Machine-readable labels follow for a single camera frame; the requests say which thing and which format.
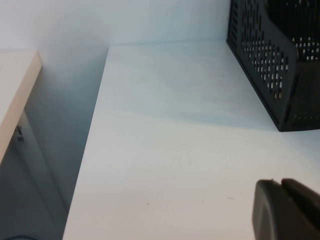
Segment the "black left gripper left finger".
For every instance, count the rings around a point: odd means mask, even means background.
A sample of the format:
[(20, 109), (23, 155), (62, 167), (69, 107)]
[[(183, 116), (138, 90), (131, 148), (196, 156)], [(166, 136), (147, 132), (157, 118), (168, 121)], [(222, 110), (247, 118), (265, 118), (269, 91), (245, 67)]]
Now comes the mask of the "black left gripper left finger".
[(282, 188), (272, 179), (257, 181), (252, 210), (256, 240), (309, 240), (302, 214)]

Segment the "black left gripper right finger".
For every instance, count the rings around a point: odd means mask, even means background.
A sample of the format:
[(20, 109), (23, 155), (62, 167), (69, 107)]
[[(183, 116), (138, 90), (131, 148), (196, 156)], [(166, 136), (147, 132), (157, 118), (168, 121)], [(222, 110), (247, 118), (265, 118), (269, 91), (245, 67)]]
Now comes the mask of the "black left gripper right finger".
[(320, 194), (293, 178), (281, 180), (281, 186), (302, 214), (303, 227), (314, 236), (310, 240), (320, 239)]

